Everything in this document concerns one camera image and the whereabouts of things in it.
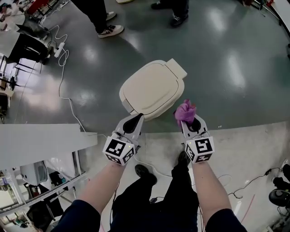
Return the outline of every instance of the beige toilet lid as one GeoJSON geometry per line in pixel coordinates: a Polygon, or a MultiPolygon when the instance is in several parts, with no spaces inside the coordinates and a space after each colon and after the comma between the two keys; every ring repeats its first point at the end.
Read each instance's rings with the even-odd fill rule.
{"type": "Polygon", "coordinates": [[[146,66],[124,83],[124,95],[137,113],[150,114],[173,98],[177,77],[159,63],[146,66]]]}

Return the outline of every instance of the shiny epoxy floor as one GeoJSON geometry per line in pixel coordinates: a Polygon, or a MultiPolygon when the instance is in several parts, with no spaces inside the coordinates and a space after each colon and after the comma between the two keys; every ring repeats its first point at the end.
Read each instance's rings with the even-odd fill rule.
{"type": "MultiPolygon", "coordinates": [[[[153,11],[153,2],[106,0],[107,11],[118,14],[110,23],[125,27],[106,39],[97,37],[93,24],[71,2],[46,19],[45,26],[60,26],[59,36],[68,34],[61,95],[72,98],[88,131],[112,131],[128,115],[119,99],[123,82],[145,64],[171,58],[188,73],[184,93],[171,109],[145,123],[143,131],[178,131],[172,113],[186,98],[210,130],[289,118],[289,38],[272,15],[263,12],[264,17],[237,0],[190,0],[188,21],[172,29],[172,11],[153,11]]],[[[68,101],[58,98],[58,59],[52,58],[41,74],[40,64],[35,68],[28,82],[29,73],[19,73],[19,83],[27,85],[24,91],[16,89],[6,123],[76,123],[68,101]]]]}

